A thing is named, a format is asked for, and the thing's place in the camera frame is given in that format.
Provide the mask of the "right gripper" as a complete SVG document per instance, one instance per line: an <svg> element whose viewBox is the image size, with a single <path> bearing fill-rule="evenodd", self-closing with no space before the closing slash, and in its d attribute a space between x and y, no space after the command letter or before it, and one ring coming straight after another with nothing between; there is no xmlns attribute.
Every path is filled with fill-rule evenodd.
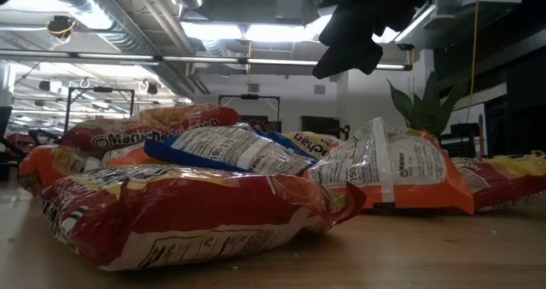
<svg viewBox="0 0 546 289"><path fill-rule="evenodd" d="M328 50L315 65L318 79L358 69L370 75L383 56L383 48L373 41L387 28L406 29L415 10L428 0L340 0L330 21L319 35Z"/></svg>

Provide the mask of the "blue Maruchan noodle pack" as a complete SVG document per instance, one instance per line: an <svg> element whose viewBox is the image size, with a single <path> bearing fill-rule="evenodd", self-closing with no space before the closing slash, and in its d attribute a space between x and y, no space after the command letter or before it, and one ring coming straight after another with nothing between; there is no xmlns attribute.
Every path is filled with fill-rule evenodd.
<svg viewBox="0 0 546 289"><path fill-rule="evenodd" d="M307 157L322 159L343 143L342 140L311 131L281 133L281 139L287 148Z"/></svg>
<svg viewBox="0 0 546 289"><path fill-rule="evenodd" d="M316 163L312 157L235 126L196 128L162 142L147 139L144 152L175 165L266 175L300 176Z"/></svg>

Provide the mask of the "orange Maruchan noodle pack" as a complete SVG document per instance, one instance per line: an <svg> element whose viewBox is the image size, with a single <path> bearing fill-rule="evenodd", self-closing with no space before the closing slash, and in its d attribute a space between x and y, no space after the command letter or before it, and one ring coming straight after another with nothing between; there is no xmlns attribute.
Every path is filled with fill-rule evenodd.
<svg viewBox="0 0 546 289"><path fill-rule="evenodd" d="M20 163L17 180L35 195L41 189L72 174L121 165L161 164L148 156L142 143L106 152L88 152L62 145L35 147Z"/></svg>
<svg viewBox="0 0 546 289"><path fill-rule="evenodd" d="M462 175L426 131L389 126L375 118L330 150L304 174L344 195L347 184L366 194L365 211L453 209L474 214Z"/></svg>

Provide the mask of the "red Maruchan noodle pack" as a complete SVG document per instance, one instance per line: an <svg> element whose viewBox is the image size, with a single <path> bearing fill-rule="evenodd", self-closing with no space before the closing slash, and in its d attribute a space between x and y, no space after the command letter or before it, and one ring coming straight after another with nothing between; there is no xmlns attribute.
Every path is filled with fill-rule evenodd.
<svg viewBox="0 0 546 289"><path fill-rule="evenodd" d="M546 195L546 157L497 155L453 158L471 195L474 209L501 210Z"/></svg>
<svg viewBox="0 0 546 289"><path fill-rule="evenodd" d="M106 271L246 256L356 216L365 194L303 177L178 165L95 169L38 194L51 233Z"/></svg>
<svg viewBox="0 0 546 289"><path fill-rule="evenodd" d="M142 110L131 118L95 118L76 124L60 144L85 151L106 152L147 139L162 142L187 130L236 124L239 113L212 103Z"/></svg>

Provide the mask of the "black monitor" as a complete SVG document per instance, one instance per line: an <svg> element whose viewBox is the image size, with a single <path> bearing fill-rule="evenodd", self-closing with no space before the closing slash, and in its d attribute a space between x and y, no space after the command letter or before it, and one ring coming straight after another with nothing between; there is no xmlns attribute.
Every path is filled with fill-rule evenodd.
<svg viewBox="0 0 546 289"><path fill-rule="evenodd" d="M338 118L301 116L300 128L302 131L334 136L340 139L340 120Z"/></svg>

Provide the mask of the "grey ceiling unit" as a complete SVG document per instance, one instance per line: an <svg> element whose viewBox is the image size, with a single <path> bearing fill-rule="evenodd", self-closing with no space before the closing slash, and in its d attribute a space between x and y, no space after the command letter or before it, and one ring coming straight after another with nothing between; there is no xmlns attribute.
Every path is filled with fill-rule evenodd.
<svg viewBox="0 0 546 289"><path fill-rule="evenodd" d="M299 26L303 20L303 0L276 0L276 23Z"/></svg>

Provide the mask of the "green plant in white pot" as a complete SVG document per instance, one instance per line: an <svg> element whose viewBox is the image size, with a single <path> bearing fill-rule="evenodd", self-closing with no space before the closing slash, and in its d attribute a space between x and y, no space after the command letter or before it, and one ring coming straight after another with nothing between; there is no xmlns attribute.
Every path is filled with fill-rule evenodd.
<svg viewBox="0 0 546 289"><path fill-rule="evenodd" d="M455 83L442 100L435 72L431 72L427 78L423 97L414 95L410 98L396 89L389 79L387 82L392 102L403 115L407 126L414 130L426 130L434 136L440 136L444 132L455 105L469 92L471 84L470 81Z"/></svg>

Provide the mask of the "long LED light bar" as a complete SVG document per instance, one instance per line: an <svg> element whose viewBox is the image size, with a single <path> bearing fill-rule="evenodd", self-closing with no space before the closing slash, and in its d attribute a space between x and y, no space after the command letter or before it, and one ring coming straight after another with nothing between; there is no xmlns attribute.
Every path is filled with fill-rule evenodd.
<svg viewBox="0 0 546 289"><path fill-rule="evenodd" d="M244 57L211 57L211 56L177 56L177 55L127 55L103 53L79 53L42 50L0 49L0 58L11 60L45 60L47 62L99 61L104 64L157 66L160 62L184 62L207 64L241 64L271 66L304 66L314 67L317 61L282 60Z"/></svg>

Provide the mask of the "black background rig frame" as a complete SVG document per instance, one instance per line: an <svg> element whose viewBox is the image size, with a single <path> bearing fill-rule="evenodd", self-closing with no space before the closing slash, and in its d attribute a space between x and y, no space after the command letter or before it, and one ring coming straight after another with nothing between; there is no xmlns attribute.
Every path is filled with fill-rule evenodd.
<svg viewBox="0 0 546 289"><path fill-rule="evenodd" d="M230 101L227 101L225 104L222 103L222 100L224 98L229 99L241 99L241 100L249 100L249 101L256 101L259 99L265 99L265 100L276 100L277 106L276 109L276 122L280 124L279 127L276 128L277 132L282 132L282 120L281 120L281 97L280 96L267 96L267 95L256 95L256 94L241 94L241 95L219 95L218 96L218 105L219 106L227 106Z"/></svg>
<svg viewBox="0 0 546 289"><path fill-rule="evenodd" d="M72 97L72 94L73 94L73 92L74 92L75 90L79 91L80 94L73 98L73 97ZM80 88L80 87L69 87L69 88L68 88L67 106L66 106L66 111L65 111L65 124L64 124L64 131L63 131L63 134L66 134L67 131L68 131L72 103L73 103L74 101L76 101L83 93L86 93L88 90L89 90L89 88ZM95 92L95 93L113 93L113 92L119 92L119 93L121 93L121 94L122 94L123 92L129 93L129 94L131 95L131 100L130 100L130 112L129 112L129 115L130 115L130 116L133 115L133 113L134 113L134 105L135 105L135 95L136 95L136 91L135 91L135 90L131 90L131 89L115 89L115 88L104 87L104 86L94 87L94 88L92 88L92 90L93 90L93 92Z"/></svg>

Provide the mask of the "large silver ventilation duct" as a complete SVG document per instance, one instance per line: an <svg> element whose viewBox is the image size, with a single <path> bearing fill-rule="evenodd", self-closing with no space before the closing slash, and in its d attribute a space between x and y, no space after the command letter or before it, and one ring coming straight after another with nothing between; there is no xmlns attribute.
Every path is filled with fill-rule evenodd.
<svg viewBox="0 0 546 289"><path fill-rule="evenodd" d="M124 55L158 55L160 51L114 0L56 0L79 23L99 31L99 37Z"/></svg>

